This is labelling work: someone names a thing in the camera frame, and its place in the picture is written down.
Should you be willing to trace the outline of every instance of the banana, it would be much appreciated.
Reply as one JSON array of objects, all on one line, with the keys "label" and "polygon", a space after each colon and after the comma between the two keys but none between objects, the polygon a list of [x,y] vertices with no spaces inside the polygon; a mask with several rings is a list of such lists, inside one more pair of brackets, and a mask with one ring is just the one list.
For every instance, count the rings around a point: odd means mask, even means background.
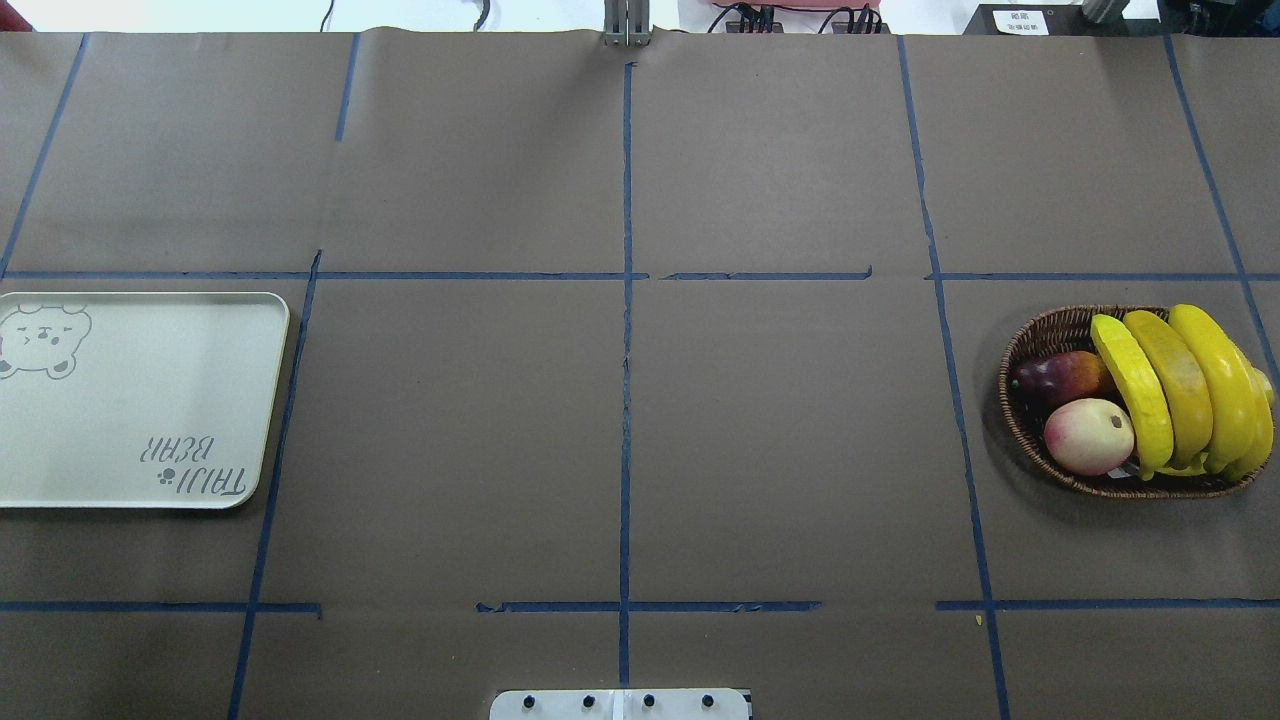
[{"label": "banana", "polygon": [[1201,452],[1196,455],[1196,457],[1192,459],[1192,461],[1188,462],[1185,468],[1172,468],[1170,465],[1165,465],[1164,468],[1156,471],[1160,473],[1161,475],[1170,475],[1172,478],[1194,478],[1198,475],[1206,475],[1208,474],[1207,470],[1204,470],[1206,457],[1208,457],[1208,452]]},{"label": "banana", "polygon": [[1219,474],[1253,445],[1257,406],[1253,398],[1253,368],[1231,338],[1194,305],[1174,305],[1169,325],[1187,342],[1208,383],[1213,404],[1213,437],[1208,442],[1204,469]]},{"label": "banana", "polygon": [[1276,388],[1271,387],[1271,378],[1266,373],[1254,368],[1253,379],[1258,380],[1262,386],[1262,395],[1267,396],[1267,406],[1276,404]]},{"label": "banana", "polygon": [[1124,325],[1133,333],[1160,378],[1174,421],[1174,456],[1169,464],[1185,468],[1213,437],[1213,405],[1196,356],[1169,323],[1155,313],[1134,310]]},{"label": "banana", "polygon": [[[1247,364],[1248,359],[1244,357],[1240,348],[1236,347],[1235,351],[1239,354],[1240,361]],[[1251,366],[1251,369],[1254,370],[1249,373],[1253,387],[1253,407],[1256,409],[1253,443],[1244,455],[1222,470],[1222,477],[1234,482],[1240,482],[1244,475],[1261,468],[1267,461],[1267,457],[1271,456],[1271,445],[1275,442],[1275,423],[1271,420],[1271,404],[1267,402],[1266,388],[1262,384],[1266,375],[1256,368]]]},{"label": "banana", "polygon": [[1111,315],[1094,315],[1089,336],[1120,388],[1137,436],[1138,475],[1155,477],[1174,454],[1174,424],[1165,391],[1129,328]]}]

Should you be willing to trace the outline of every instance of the apple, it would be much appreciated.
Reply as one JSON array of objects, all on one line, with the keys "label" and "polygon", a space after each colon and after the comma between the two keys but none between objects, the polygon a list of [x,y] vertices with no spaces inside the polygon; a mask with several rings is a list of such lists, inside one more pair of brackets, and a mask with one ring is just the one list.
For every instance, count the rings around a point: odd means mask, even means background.
[{"label": "apple", "polygon": [[1110,400],[1085,397],[1059,407],[1044,423],[1044,445],[1064,469],[1105,475],[1133,454],[1133,423]]}]

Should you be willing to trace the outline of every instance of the blue tape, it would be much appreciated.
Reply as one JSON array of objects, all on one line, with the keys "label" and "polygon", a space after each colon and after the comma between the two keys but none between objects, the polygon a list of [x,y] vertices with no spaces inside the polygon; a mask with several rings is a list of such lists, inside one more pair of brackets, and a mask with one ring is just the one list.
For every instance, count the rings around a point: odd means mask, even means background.
[{"label": "blue tape", "polygon": [[49,149],[54,145],[54,135],[63,122],[63,113],[67,110],[67,100],[72,96],[72,86],[76,85],[76,76],[79,74],[81,63],[84,60],[84,49],[88,47],[88,33],[81,35],[79,49],[76,50],[76,60],[67,73],[67,82],[63,85],[63,94],[58,97],[58,108],[54,109],[54,118],[49,120],[49,131],[45,132],[45,142],[40,146],[40,155],[36,156],[36,167],[31,169],[31,179],[27,181],[27,191],[22,195],[22,204],[18,205],[18,215],[13,220],[9,231],[9,242],[4,246],[4,255],[0,255],[0,279],[5,278],[9,270],[9,261],[13,259],[13,250],[18,246],[18,236],[22,234],[22,224],[27,220],[27,210],[31,208],[31,197],[36,193],[36,183],[40,182],[40,173],[45,169],[45,160],[49,158]]},{"label": "blue tape", "polygon": [[872,277],[870,266],[865,273],[673,273],[664,281],[865,281]]},{"label": "blue tape", "polygon": [[[631,277],[646,279],[645,273]],[[628,273],[362,272],[320,273],[323,281],[627,281]]]},{"label": "blue tape", "polygon": [[[15,270],[10,279],[42,281],[305,281],[311,273],[273,270]],[[328,270],[323,281],[625,281],[626,273],[506,273],[506,272],[401,272]],[[631,273],[632,279],[648,279],[648,273]]]},{"label": "blue tape", "polygon": [[347,132],[347,105],[351,104],[351,85],[356,79],[356,56],[360,54],[360,33],[351,36],[351,56],[347,58],[347,82],[342,86],[342,106],[338,108],[338,129],[333,135],[334,142],[342,142],[343,133]]},{"label": "blue tape", "polygon": [[[822,602],[815,600],[805,601],[771,601],[771,602],[644,602],[631,601],[628,612],[813,612],[822,607]],[[556,614],[556,612],[620,612],[621,602],[503,602],[492,607],[483,602],[476,603],[476,612],[527,612],[527,614]]]},{"label": "blue tape", "polygon": [[[120,601],[14,601],[0,602],[0,612],[246,612],[247,602],[120,602]],[[259,606],[259,612],[321,616],[315,602],[282,602]]]},{"label": "blue tape", "polygon": [[941,281],[1236,282],[1235,273],[931,273]]},{"label": "blue tape", "polygon": [[1262,314],[1258,304],[1253,299],[1253,287],[1249,286],[1249,275],[1244,270],[1244,259],[1240,256],[1240,247],[1235,242],[1235,233],[1231,232],[1231,222],[1226,217],[1226,206],[1222,205],[1222,196],[1217,191],[1217,181],[1213,179],[1213,168],[1210,167],[1208,156],[1204,154],[1204,145],[1201,142],[1199,128],[1196,126],[1196,115],[1192,113],[1190,100],[1187,97],[1187,87],[1183,86],[1183,73],[1178,68],[1178,54],[1174,50],[1174,38],[1167,33],[1165,40],[1165,55],[1169,56],[1169,72],[1174,77],[1174,88],[1178,90],[1178,101],[1183,106],[1183,115],[1187,118],[1187,129],[1192,136],[1192,145],[1196,147],[1196,156],[1201,163],[1201,172],[1204,173],[1204,184],[1213,199],[1213,210],[1217,213],[1217,222],[1222,225],[1222,237],[1226,238],[1226,247],[1231,251],[1231,263],[1235,264],[1235,274],[1240,281],[1240,291],[1244,292],[1244,302],[1249,306],[1249,316],[1253,319],[1253,331],[1262,343],[1262,354],[1267,361],[1267,370],[1271,373],[1271,383],[1280,383],[1280,368],[1276,366],[1276,356],[1271,350],[1271,341],[1267,340],[1267,329],[1262,324]]},{"label": "blue tape", "polygon": [[305,281],[307,273],[268,272],[146,272],[146,270],[18,270],[9,273],[10,279],[32,281]]},{"label": "blue tape", "polygon": [[813,612],[822,602],[632,602],[632,612]]},{"label": "blue tape", "polygon": [[617,612],[617,602],[503,602],[498,607],[490,607],[483,602],[476,603],[476,612]]},{"label": "blue tape", "polygon": [[955,413],[956,429],[960,432],[960,450],[964,454],[965,486],[969,491],[969,521],[973,525],[974,555],[978,561],[978,578],[982,584],[982,600],[987,614],[987,642],[991,647],[991,669],[996,682],[996,701],[1001,720],[1009,720],[1009,692],[1005,685],[1005,664],[1000,648],[1000,633],[996,628],[996,614],[992,609],[991,573],[987,568],[987,543],[982,532],[982,514],[978,507],[978,487],[973,477],[973,457],[969,454],[969,430],[965,427],[964,401],[960,395],[960,378],[956,373],[955,350],[951,342],[951,325],[947,322],[946,290],[942,283],[942,263],[938,259],[938,243],[933,232],[933,218],[924,192],[924,155],[920,151],[920,131],[915,118],[915,100],[911,94],[911,70],[906,58],[906,41],[897,36],[897,56],[902,70],[902,95],[906,100],[906,120],[911,132],[911,154],[915,156],[915,182],[920,195],[920,217],[924,220],[924,234],[929,238],[929,265],[933,270],[933,293],[938,305],[938,325],[942,329],[942,351],[946,356],[947,380],[951,383],[951,406]]},{"label": "blue tape", "polygon": [[311,260],[311,273],[307,279],[307,296],[302,304],[302,322],[298,324],[298,340],[293,347],[293,364],[289,372],[289,389],[284,400],[284,413],[280,418],[280,439],[275,446],[275,464],[271,468],[271,487],[266,496],[266,510],[262,512],[262,532],[257,541],[257,560],[253,564],[253,583],[250,587],[248,607],[244,612],[244,630],[241,634],[239,659],[236,662],[236,679],[232,684],[232,701],[227,710],[228,720],[239,717],[241,698],[244,693],[244,676],[248,671],[248,653],[253,642],[253,625],[257,620],[259,598],[262,594],[262,575],[266,570],[266,551],[271,542],[271,525],[275,521],[275,503],[280,496],[280,474],[284,470],[284,445],[289,437],[289,424],[293,420],[293,402],[298,396],[298,370],[302,366],[302,350],[307,345],[307,328],[311,325],[311,306],[315,302],[316,282],[320,273],[321,251]]},{"label": "blue tape", "polygon": [[618,687],[631,687],[631,304],[635,236],[631,224],[631,88],[635,63],[622,76],[622,488],[618,518]]},{"label": "blue tape", "polygon": [[244,612],[243,602],[0,602],[0,612]]},{"label": "blue tape", "polygon": [[[969,600],[945,600],[936,603],[940,612],[974,612],[988,603]],[[1082,598],[1082,600],[997,600],[1001,612],[1052,611],[1052,610],[1280,610],[1280,600],[1252,600],[1243,597],[1138,597],[1138,598]]]}]

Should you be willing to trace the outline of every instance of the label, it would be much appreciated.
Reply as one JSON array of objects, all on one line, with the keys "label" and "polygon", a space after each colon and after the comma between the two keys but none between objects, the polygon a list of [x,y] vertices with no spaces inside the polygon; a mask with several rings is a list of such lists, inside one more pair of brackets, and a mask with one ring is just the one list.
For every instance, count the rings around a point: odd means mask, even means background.
[{"label": "label", "polygon": [[1041,10],[993,10],[996,29],[1006,35],[1048,35]]}]

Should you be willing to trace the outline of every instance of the fruit basket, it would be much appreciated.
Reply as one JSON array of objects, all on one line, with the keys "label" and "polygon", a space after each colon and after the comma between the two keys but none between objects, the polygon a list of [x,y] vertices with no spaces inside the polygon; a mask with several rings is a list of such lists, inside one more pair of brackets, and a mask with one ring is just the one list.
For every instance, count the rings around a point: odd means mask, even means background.
[{"label": "fruit basket", "polygon": [[1048,419],[1050,411],[1021,402],[1010,393],[1009,382],[1012,369],[1025,360],[1059,352],[1071,350],[1094,351],[1093,341],[1089,337],[1089,320],[1093,315],[1102,313],[1120,319],[1130,310],[1149,310],[1161,319],[1169,319],[1169,309],[1166,307],[1147,305],[1071,305],[1050,310],[1033,318],[1014,334],[1012,340],[1009,341],[1009,347],[1005,348],[1004,357],[1000,360],[997,393],[1005,424],[1012,430],[1014,439],[1019,447],[1021,447],[1023,452],[1027,454],[1037,468],[1060,484],[1076,492],[1102,497],[1126,500],[1166,497],[1208,498],[1238,492],[1252,483],[1258,473],[1262,471],[1262,468],[1245,474],[1238,482],[1219,475],[1174,477],[1160,473],[1153,479],[1142,482],[1137,477],[1076,477],[1065,471],[1050,457],[1042,439],[1044,421]]}]

